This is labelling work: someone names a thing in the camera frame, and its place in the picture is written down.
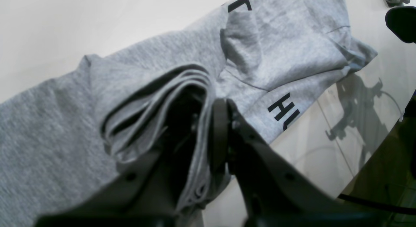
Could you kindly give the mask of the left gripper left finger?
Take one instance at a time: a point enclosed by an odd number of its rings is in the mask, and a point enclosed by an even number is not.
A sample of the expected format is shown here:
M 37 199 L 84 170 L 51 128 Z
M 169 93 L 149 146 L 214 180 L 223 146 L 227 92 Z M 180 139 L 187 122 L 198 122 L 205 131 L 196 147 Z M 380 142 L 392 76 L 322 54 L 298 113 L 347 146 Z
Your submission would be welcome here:
M 162 132 L 86 202 L 36 227 L 187 227 L 208 193 L 208 93 L 175 90 L 163 99 Z

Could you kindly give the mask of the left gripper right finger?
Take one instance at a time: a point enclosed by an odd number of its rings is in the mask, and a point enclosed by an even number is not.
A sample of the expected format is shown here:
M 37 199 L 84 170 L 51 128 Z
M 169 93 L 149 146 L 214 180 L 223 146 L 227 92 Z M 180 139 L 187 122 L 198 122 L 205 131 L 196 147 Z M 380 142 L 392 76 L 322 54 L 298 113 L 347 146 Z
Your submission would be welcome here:
M 231 99 L 216 99 L 210 125 L 210 169 L 234 175 L 246 227 L 379 227 L 380 217 L 321 192 L 275 153 Z

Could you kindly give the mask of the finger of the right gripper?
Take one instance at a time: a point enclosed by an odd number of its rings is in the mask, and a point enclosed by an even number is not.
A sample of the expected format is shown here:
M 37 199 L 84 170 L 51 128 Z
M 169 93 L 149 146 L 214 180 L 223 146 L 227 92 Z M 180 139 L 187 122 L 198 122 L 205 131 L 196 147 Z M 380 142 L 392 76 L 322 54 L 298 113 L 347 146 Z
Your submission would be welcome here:
M 404 43 L 416 43 L 416 8 L 391 8 L 385 16 L 386 26 Z

